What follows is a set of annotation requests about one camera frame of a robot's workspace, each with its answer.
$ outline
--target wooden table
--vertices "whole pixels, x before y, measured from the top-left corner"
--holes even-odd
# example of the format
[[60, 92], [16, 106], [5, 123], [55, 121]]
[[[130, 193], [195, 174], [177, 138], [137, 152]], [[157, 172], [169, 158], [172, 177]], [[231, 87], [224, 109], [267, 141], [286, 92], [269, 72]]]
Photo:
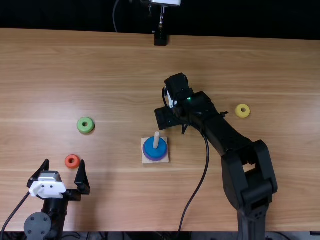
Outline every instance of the wooden table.
[[[91, 195], [70, 202], [65, 231], [176, 231], [205, 166], [205, 143], [191, 127], [161, 132], [169, 164], [142, 165], [141, 138], [158, 129], [164, 80], [183, 72], [226, 120], [269, 147], [278, 182], [268, 231], [320, 230], [320, 42], [0, 29], [0, 226], [43, 161], [75, 188], [64, 160], [85, 160]], [[235, 107], [250, 106], [240, 119]], [[77, 130], [88, 116], [96, 129]], [[213, 147], [206, 179], [184, 231], [237, 231]], [[29, 197], [7, 227], [22, 231], [42, 209]]]

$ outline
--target wooden base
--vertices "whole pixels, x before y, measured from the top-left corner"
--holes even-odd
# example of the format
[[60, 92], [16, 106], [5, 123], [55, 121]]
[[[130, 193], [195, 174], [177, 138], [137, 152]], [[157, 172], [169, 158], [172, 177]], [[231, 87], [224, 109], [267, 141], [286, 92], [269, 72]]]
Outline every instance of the wooden base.
[[[160, 137], [163, 139], [168, 146], [168, 139], [167, 137]], [[159, 161], [151, 161], [144, 155], [144, 144], [149, 139], [149, 137], [141, 138], [141, 155], [142, 155], [142, 163], [143, 164], [159, 164], [159, 163], [169, 163], [169, 146], [168, 151], [165, 155], [165, 157]]]

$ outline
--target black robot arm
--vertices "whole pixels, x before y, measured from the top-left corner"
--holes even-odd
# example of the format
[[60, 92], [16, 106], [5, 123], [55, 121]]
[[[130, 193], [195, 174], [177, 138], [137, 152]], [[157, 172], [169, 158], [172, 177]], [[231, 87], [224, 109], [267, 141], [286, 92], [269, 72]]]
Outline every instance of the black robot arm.
[[[182, 134], [192, 126], [204, 134], [221, 156], [224, 192], [237, 210], [238, 240], [264, 240], [266, 214], [278, 190], [267, 145], [252, 142], [233, 129], [202, 91], [194, 93], [187, 77], [179, 73], [164, 81], [162, 97], [169, 106], [155, 110], [160, 130], [182, 125]], [[243, 165], [255, 168], [245, 172]]]
[[44, 200], [41, 212], [29, 216], [24, 223], [28, 240], [60, 240], [69, 201], [80, 202], [82, 195], [90, 194], [85, 161], [81, 160], [74, 183], [77, 189], [66, 189], [60, 174], [49, 171], [49, 160], [28, 180], [31, 196]]

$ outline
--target red ring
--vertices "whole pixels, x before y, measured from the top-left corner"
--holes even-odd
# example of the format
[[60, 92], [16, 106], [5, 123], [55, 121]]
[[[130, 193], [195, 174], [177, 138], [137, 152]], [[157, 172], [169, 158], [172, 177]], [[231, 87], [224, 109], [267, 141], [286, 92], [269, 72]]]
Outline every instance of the red ring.
[[76, 169], [80, 165], [80, 158], [77, 155], [69, 155], [64, 160], [65, 165], [70, 169]]

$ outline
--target cable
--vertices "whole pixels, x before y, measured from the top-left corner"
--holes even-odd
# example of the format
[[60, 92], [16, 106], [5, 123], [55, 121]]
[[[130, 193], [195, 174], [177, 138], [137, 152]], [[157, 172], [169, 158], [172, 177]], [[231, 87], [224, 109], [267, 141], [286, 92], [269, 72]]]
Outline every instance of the cable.
[[166, 97], [165, 97], [165, 88], [162, 88], [162, 100], [163, 103], [166, 107], [168, 107], [167, 101], [166, 101]]
[[208, 139], [207, 137], [202, 134], [202, 137], [204, 138], [204, 141], [205, 141], [205, 147], [206, 147], [206, 162], [205, 162], [205, 167], [204, 167], [204, 172], [203, 172], [203, 175], [201, 177], [201, 180], [198, 184], [198, 186], [196, 187], [194, 193], [192, 194], [190, 200], [188, 201], [188, 203], [186, 204], [185, 208], [184, 208], [184, 211], [183, 211], [183, 214], [182, 214], [182, 217], [181, 217], [181, 221], [180, 221], [180, 226], [179, 226], [179, 230], [177, 232], [177, 235], [176, 235], [176, 238], [179, 236], [179, 233], [181, 232], [181, 228], [182, 228], [182, 223], [184, 221], [184, 218], [185, 218], [185, 214], [187, 212], [187, 209], [189, 207], [189, 205], [191, 204], [192, 200], [194, 199], [194, 197], [196, 196], [197, 192], [199, 191], [202, 183], [204, 182], [205, 180], [205, 177], [206, 177], [206, 174], [207, 174], [207, 170], [208, 170], [208, 167], [209, 167], [209, 159], [210, 159], [210, 150], [209, 150], [209, 143], [208, 143]]
[[116, 27], [115, 13], [116, 13], [116, 8], [117, 8], [117, 5], [118, 5], [119, 1], [120, 0], [116, 0], [115, 1], [114, 6], [113, 6], [113, 10], [112, 10], [113, 27], [114, 27], [114, 30], [115, 30], [116, 33], [118, 32], [118, 30], [117, 30], [117, 27]]
[[291, 240], [288, 236], [284, 235], [282, 232], [273, 231], [272, 233], [279, 234], [280, 236], [284, 237], [286, 240]]
[[0, 235], [0, 240], [4, 239], [4, 233], [5, 233], [5, 229], [8, 225], [8, 223], [10, 222], [10, 220], [14, 217], [14, 215], [16, 214], [16, 212], [19, 210], [19, 208], [22, 206], [22, 204], [24, 204], [24, 202], [26, 201], [26, 199], [29, 197], [30, 192], [27, 192], [26, 195], [22, 198], [21, 202], [18, 204], [18, 206], [16, 206], [16, 208], [13, 210], [13, 212], [11, 213], [11, 215], [8, 217], [8, 219], [5, 221], [2, 230], [1, 230], [1, 235]]
[[74, 238], [76, 238], [76, 239], [81, 239], [81, 235], [80, 235], [78, 232], [73, 231], [72, 233], [77, 234], [77, 236], [72, 235], [72, 234], [68, 234], [68, 235], [64, 235], [61, 239], [64, 239], [64, 238], [66, 238], [66, 237], [74, 237]]

